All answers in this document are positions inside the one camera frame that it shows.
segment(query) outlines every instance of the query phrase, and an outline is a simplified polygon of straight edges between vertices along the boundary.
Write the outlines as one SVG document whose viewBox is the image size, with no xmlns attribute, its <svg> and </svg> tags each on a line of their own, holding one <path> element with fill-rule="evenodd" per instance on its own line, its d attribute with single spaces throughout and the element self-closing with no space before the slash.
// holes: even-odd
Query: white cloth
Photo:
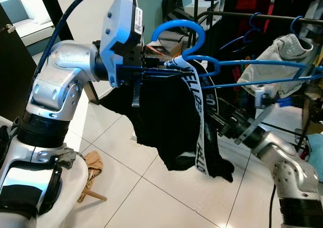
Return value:
<svg viewBox="0 0 323 228">
<path fill-rule="evenodd" d="M 309 39 L 298 39 L 294 34 L 281 36 L 274 40 L 273 44 L 268 47 L 257 60 L 275 60 L 275 61 L 290 61 L 298 62 L 307 65 L 308 67 L 302 74 L 308 74 L 311 63 L 315 58 L 317 45 L 311 43 Z M 262 65 L 250 64 L 242 73 L 238 83 L 251 81 L 262 81 L 271 79 L 292 78 L 298 68 L 278 65 Z M 284 82 L 270 84 L 275 93 L 279 94 L 280 98 L 286 98 L 301 87 L 302 82 Z M 250 94 L 254 92 L 258 85 L 243 86 Z"/>
<path fill-rule="evenodd" d="M 79 156 L 70 170 L 63 168 L 62 189 L 52 209 L 38 217 L 37 228 L 57 228 L 80 197 L 88 178 L 86 162 Z"/>
</svg>

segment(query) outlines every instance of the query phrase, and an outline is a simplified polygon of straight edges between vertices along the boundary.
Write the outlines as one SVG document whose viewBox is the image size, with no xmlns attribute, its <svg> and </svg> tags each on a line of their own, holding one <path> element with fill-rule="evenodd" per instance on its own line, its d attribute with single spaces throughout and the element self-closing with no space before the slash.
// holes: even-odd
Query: blue hanger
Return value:
<svg viewBox="0 0 323 228">
<path fill-rule="evenodd" d="M 295 22 L 298 18 L 302 18 L 302 17 L 299 16 L 299 17 L 295 18 L 293 20 L 293 22 Z M 172 20 L 172 21 L 168 21 L 166 23 L 163 23 L 163 24 L 159 25 L 156 28 L 156 30 L 154 31 L 154 33 L 152 35 L 152 40 L 156 41 L 158 39 L 159 34 L 161 32 L 163 32 L 164 30 L 167 30 L 167 29 L 173 28 L 173 27 L 179 27 L 179 26 L 182 26 L 182 27 L 184 26 L 184 27 L 190 28 L 192 30 L 195 30 L 196 33 L 198 34 L 198 42 L 196 43 L 195 46 L 193 46 L 192 48 L 190 48 L 182 53 L 183 59 L 186 61 L 205 60 L 205 61 L 212 62 L 214 64 L 214 72 L 199 74 L 198 76 L 201 78 L 208 77 L 208 76 L 215 76 L 220 72 L 221 66 L 229 66 L 229 65 L 265 64 L 265 65 L 280 65 L 280 66 L 290 66 L 290 67 L 299 68 L 299 70 L 296 72 L 296 74 L 293 78 L 271 79 L 271 80 L 255 81 L 255 82 L 248 82 L 248 83 L 230 83 L 230 84 L 221 84 L 221 85 L 214 85 L 214 86 L 204 86 L 204 87 L 202 87 L 202 89 L 204 89 L 204 88 L 238 87 L 238 86 L 245 86 L 245 85 L 259 85 L 259 84 L 290 82 L 290 81 L 309 81 L 309 80 L 314 80 L 314 79 L 318 79 L 318 78 L 323 77 L 323 67 L 322 66 L 318 66 L 317 68 L 315 68 L 315 70 L 312 72 L 312 76 L 300 77 L 301 74 L 303 73 L 303 71 L 307 67 L 306 65 L 301 64 L 301 63 L 288 62 L 288 61 L 273 61 L 273 60 L 238 60 L 238 61 L 219 62 L 217 59 L 212 58 L 210 56 L 206 56 L 206 55 L 189 55 L 189 54 L 196 52 L 204 44 L 204 41 L 205 41 L 205 32 L 204 32 L 203 28 L 193 21 Z"/>
<path fill-rule="evenodd" d="M 227 46 L 229 46 L 229 45 L 233 44 L 234 42 L 237 42 L 237 41 L 239 41 L 239 40 L 241 40 L 241 39 L 242 39 L 242 42 L 243 42 L 243 43 L 250 43 L 250 42 L 252 42 L 252 40 L 247 40 L 247 36 L 248 36 L 251 32 L 254 32 L 254 31 L 258 31 L 258 32 L 260 32 L 260 29 L 259 29 L 259 28 L 257 28 L 257 27 L 252 23 L 252 20 L 253 20 L 253 18 L 254 18 L 256 15 L 261 15 L 261 12 L 254 13 L 254 14 L 250 17 L 250 19 L 249 19 L 249 25 L 250 25 L 251 29 L 250 29 L 249 31 L 247 31 L 247 33 L 246 33 L 245 35 L 240 36 L 240 37 L 238 37 L 238 38 L 236 38 L 236 39 L 234 39 L 234 40 L 232 40 L 232 41 L 228 42 L 227 44 L 225 44 L 224 46 L 222 46 L 222 47 L 220 48 L 220 50 L 222 50 L 222 49 L 226 48 Z"/>
<path fill-rule="evenodd" d="M 298 20 L 298 19 L 300 19 L 300 18 L 303 18 L 303 16 L 297 16 L 293 21 L 292 21 L 292 23 L 291 23 L 291 26 L 290 26 L 290 29 L 291 29 L 291 32 L 294 34 L 294 35 L 296 35 L 296 37 L 298 38 L 298 34 L 296 34 L 296 32 L 295 32 L 295 30 L 294 30 L 294 24 L 295 24 L 295 22 Z"/>
<path fill-rule="evenodd" d="M 219 65 L 219 61 L 217 59 L 211 58 L 210 56 L 206 56 L 206 55 L 189 55 L 189 54 L 192 54 L 192 53 L 196 52 L 198 49 L 200 49 L 201 46 L 205 42 L 205 31 L 203 30 L 203 28 L 199 24 L 196 24 L 193 21 L 190 21 L 190 20 L 171 20 L 171 21 L 167 21 L 167 22 L 159 25 L 155 29 L 155 31 L 152 34 L 151 40 L 157 41 L 158 36 L 164 30 L 168 30 L 170 28 L 179 27 L 179 26 L 187 27 L 189 29 L 195 30 L 196 33 L 198 34 L 197 43 L 192 48 L 182 52 L 183 59 L 186 60 L 186 61 L 189 61 L 189 60 L 205 60 L 205 61 L 209 61 L 209 62 L 214 64 L 214 69 L 215 69 L 214 72 L 216 74 L 220 73 L 220 65 Z"/>
</svg>

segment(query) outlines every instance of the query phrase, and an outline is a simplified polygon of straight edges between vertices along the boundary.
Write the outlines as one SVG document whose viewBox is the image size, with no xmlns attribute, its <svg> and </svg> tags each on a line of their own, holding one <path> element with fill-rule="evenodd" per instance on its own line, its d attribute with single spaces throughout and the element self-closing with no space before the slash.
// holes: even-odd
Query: hanger hook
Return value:
<svg viewBox="0 0 323 228">
<path fill-rule="evenodd" d="M 190 29 L 196 31 L 196 33 L 198 34 L 197 43 L 192 48 L 182 52 L 183 59 L 185 59 L 189 54 L 192 54 L 192 53 L 196 52 L 198 49 L 200 49 L 200 47 L 205 42 L 205 31 L 203 30 L 203 28 L 199 24 L 195 23 L 194 21 L 190 21 L 190 20 L 171 20 L 171 21 L 167 21 L 167 22 L 159 25 L 155 29 L 155 31 L 152 34 L 151 39 L 153 41 L 158 40 L 158 36 L 164 30 L 168 30 L 168 29 L 174 28 L 174 27 L 187 27 L 187 28 L 190 28 Z"/>
<path fill-rule="evenodd" d="M 256 12 L 256 13 L 254 13 L 254 14 L 250 17 L 250 19 L 249 19 L 249 25 L 250 25 L 252 28 L 256 28 L 256 27 L 255 27 L 255 25 L 252 23 L 252 20 L 253 20 L 253 18 L 254 18 L 256 15 L 261 15 L 261 12 Z"/>
<path fill-rule="evenodd" d="M 296 32 L 295 32 L 295 30 L 294 30 L 294 24 L 295 24 L 295 22 L 296 22 L 298 19 L 300 19 L 300 18 L 304 18 L 304 17 L 303 17 L 302 15 L 297 16 L 297 17 L 292 21 L 291 26 L 290 26 L 291 32 L 292 32 L 294 35 L 296 35 L 296 36 L 297 36 L 297 38 L 298 38 L 298 35 L 296 34 Z"/>
</svg>

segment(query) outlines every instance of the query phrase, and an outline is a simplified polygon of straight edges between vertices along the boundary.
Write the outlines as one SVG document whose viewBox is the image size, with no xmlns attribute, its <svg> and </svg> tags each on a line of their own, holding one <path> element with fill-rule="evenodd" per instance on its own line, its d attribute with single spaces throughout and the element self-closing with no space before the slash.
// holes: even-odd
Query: floor tile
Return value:
<svg viewBox="0 0 323 228">
<path fill-rule="evenodd" d="M 105 228 L 216 228 L 145 179 L 141 179 Z"/>
<path fill-rule="evenodd" d="M 58 0 L 63 12 L 74 0 Z M 100 40 L 104 17 L 114 0 L 84 0 L 67 19 L 75 41 L 89 44 Z"/>
<path fill-rule="evenodd" d="M 132 123 L 122 116 L 93 145 L 143 175 L 158 152 L 156 148 L 137 144 L 132 139 L 133 133 Z"/>
<path fill-rule="evenodd" d="M 275 125 L 290 131 L 295 131 L 295 128 L 302 127 L 302 115 L 297 112 L 284 111 L 284 108 L 279 108 L 275 105 L 273 111 L 263 122 Z"/>
<path fill-rule="evenodd" d="M 66 217 L 65 228 L 103 228 L 140 179 L 138 174 L 93 145 L 85 152 L 93 150 L 97 150 L 102 158 L 103 171 L 96 177 L 91 190 L 106 196 L 107 201 L 86 196 Z"/>
<path fill-rule="evenodd" d="M 262 110 L 258 109 L 257 115 L 260 114 L 261 112 Z M 294 132 L 295 129 L 302 128 L 302 115 L 299 108 L 291 107 L 291 106 L 280 108 L 276 104 L 273 111 L 263 122 Z M 278 135 L 285 141 L 295 143 L 294 134 L 288 133 L 286 131 L 278 130 L 273 127 L 269 127 L 264 124 L 261 124 L 260 126 L 266 131 L 273 131 L 276 135 Z"/>
<path fill-rule="evenodd" d="M 82 152 L 84 151 L 91 143 L 84 140 L 82 137 L 79 137 L 72 131 L 68 131 L 65 136 L 64 142 L 67 147 L 74 149 L 74 151 Z"/>
<path fill-rule="evenodd" d="M 247 146 L 245 146 L 243 143 L 237 145 L 236 143 L 234 143 L 234 139 L 228 139 L 225 136 L 218 136 L 218 144 L 219 145 L 225 145 L 225 143 L 232 145 L 234 147 L 239 147 L 242 150 L 248 151 L 250 152 L 250 148 L 248 148 Z"/>
<path fill-rule="evenodd" d="M 233 183 L 220 177 L 209 178 L 195 167 L 170 172 L 159 157 L 144 177 L 216 225 L 225 227 L 250 153 L 231 145 L 220 145 L 220 153 L 235 166 Z"/>
<path fill-rule="evenodd" d="M 274 182 L 268 168 L 255 156 L 250 157 L 246 173 L 233 206 L 227 228 L 268 227 L 269 206 Z M 277 193 L 273 203 L 272 228 L 280 228 Z"/>
<path fill-rule="evenodd" d="M 99 81 L 99 82 L 92 82 L 92 83 L 99 99 L 108 95 L 113 90 L 113 88 L 111 87 L 108 81 Z"/>
<path fill-rule="evenodd" d="M 92 143 L 107 130 L 121 115 L 104 108 L 102 105 L 89 103 L 87 109 L 78 113 L 70 124 L 70 129 Z"/>
</svg>

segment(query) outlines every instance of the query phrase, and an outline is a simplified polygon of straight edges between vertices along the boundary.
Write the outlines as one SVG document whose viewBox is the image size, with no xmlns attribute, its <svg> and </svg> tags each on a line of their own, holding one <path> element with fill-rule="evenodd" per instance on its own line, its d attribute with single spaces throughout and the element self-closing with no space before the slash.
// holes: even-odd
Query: black cable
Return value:
<svg viewBox="0 0 323 228">
<path fill-rule="evenodd" d="M 266 122 L 261 122 L 261 123 L 264 124 L 264 125 L 266 125 L 266 126 L 273 127 L 273 128 L 275 128 L 277 130 L 284 131 L 284 132 L 290 133 L 290 134 L 295 135 L 295 136 L 301 136 L 301 134 L 299 134 L 297 132 L 284 129 L 284 128 L 281 128 L 279 126 L 271 125 L 271 124 L 268 124 Z"/>
<path fill-rule="evenodd" d="M 301 145 L 303 143 L 303 140 L 304 140 L 304 138 L 306 136 L 306 133 L 307 133 L 308 127 L 309 127 L 309 125 L 311 123 L 311 120 L 312 120 L 312 116 L 308 116 L 307 120 L 306 120 L 306 123 L 305 123 L 305 126 L 304 126 L 304 128 L 302 130 L 301 137 L 299 138 L 299 141 L 298 141 L 297 146 L 295 148 L 296 151 L 298 151 L 300 149 L 300 147 L 301 147 Z"/>
<path fill-rule="evenodd" d="M 56 25 L 56 28 L 55 28 L 55 31 L 53 32 L 41 58 L 40 58 L 40 61 L 38 63 L 38 66 L 36 67 L 36 70 L 34 72 L 34 76 L 32 77 L 32 81 L 31 81 L 31 85 L 29 87 L 29 93 L 28 93 L 28 98 L 27 98 L 27 101 L 26 101 L 26 105 L 28 103 L 28 100 L 29 100 L 29 96 L 30 96 L 30 93 L 32 91 L 32 84 L 33 82 L 35 81 L 37 75 L 40 73 L 49 53 L 50 53 L 50 50 L 59 34 L 59 32 L 61 31 L 62 27 L 64 26 L 64 24 L 66 23 L 66 20 L 67 18 L 69 17 L 69 15 L 72 13 L 72 11 L 82 2 L 83 0 L 74 0 L 74 2 L 72 2 L 72 4 L 67 8 L 67 10 L 65 11 L 65 13 L 62 15 L 62 17 L 60 18 L 59 22 L 57 23 Z"/>
<path fill-rule="evenodd" d="M 178 43 L 180 43 L 180 42 L 181 42 L 181 40 L 182 40 L 185 36 L 187 36 L 187 35 L 183 35 L 183 36 L 178 40 Z"/>
<path fill-rule="evenodd" d="M 271 203 L 269 207 L 269 228 L 272 228 L 272 212 L 273 212 L 273 201 L 274 201 L 275 191 L 276 191 L 276 185 L 274 184 L 274 188 L 271 196 Z"/>
</svg>

